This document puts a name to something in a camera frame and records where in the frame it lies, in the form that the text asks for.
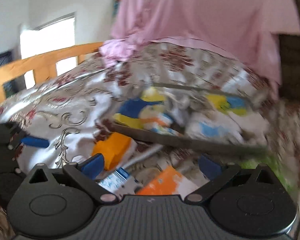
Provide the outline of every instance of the floral bedsheet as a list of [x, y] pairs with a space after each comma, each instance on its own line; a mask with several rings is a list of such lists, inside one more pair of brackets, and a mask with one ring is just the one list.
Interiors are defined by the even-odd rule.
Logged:
[[[73, 70], [10, 97], [0, 104], [0, 122], [18, 121], [31, 135], [50, 141], [47, 149], [24, 146], [20, 169], [36, 163], [61, 168], [110, 134], [109, 118], [121, 102], [145, 83], [164, 82], [245, 95], [271, 123], [269, 154], [278, 157], [286, 176], [297, 185], [300, 209], [300, 106], [269, 104], [269, 87], [235, 59], [169, 43], [151, 43], [127, 63], [105, 68], [99, 53]], [[147, 144], [139, 143], [139, 151]]]

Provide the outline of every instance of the orange package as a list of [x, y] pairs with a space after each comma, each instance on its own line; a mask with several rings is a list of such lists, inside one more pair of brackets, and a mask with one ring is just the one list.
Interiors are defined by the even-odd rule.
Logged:
[[137, 195], [181, 195], [184, 199], [196, 189], [198, 189], [197, 185], [169, 166]]

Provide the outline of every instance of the white wall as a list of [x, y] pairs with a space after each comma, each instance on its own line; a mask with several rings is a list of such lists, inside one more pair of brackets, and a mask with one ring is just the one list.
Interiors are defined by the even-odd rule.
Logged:
[[17, 51], [20, 24], [27, 24], [28, 19], [29, 0], [0, 0], [0, 53]]
[[83, 44], [109, 38], [113, 0], [30, 0], [30, 26], [36, 28], [75, 13], [75, 42]]

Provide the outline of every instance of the open box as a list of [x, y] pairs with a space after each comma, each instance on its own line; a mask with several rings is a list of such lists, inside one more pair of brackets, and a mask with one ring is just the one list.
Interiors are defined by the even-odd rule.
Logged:
[[[235, 94], [221, 92], [219, 90], [207, 90], [196, 87], [189, 87], [176, 84], [166, 84], [166, 83], [153, 83], [153, 87], [164, 87], [171, 89], [180, 89], [180, 90], [196, 90], [196, 91], [206, 91], [211, 94], [219, 94], [225, 96], [234, 96], [242, 98], [246, 101], [247, 106], [253, 110], [253, 106], [248, 98], [238, 96]], [[267, 151], [266, 146], [258, 145], [244, 145], [244, 144], [230, 144], [230, 143], [221, 143], [208, 140], [198, 140], [191, 139], [188, 137], [178, 137], [174, 135], [162, 135], [148, 130], [135, 129], [125, 125], [113, 123], [114, 131], [129, 136], [135, 140], [146, 141], [152, 143], [158, 143], [167, 146], [173, 146], [177, 148], [193, 149], [203, 151], [208, 154], [226, 154], [226, 155], [260, 155]]]

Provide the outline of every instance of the wooden bed frame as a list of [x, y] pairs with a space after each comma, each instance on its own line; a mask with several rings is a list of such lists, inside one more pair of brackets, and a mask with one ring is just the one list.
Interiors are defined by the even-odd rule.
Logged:
[[39, 54], [26, 59], [16, 60], [0, 67], [0, 103], [6, 99], [3, 84], [13, 80], [29, 70], [33, 70], [35, 83], [41, 84], [57, 76], [56, 63], [60, 60], [77, 57], [77, 64], [85, 60], [85, 55], [97, 52], [103, 42], [75, 45], [65, 49]]

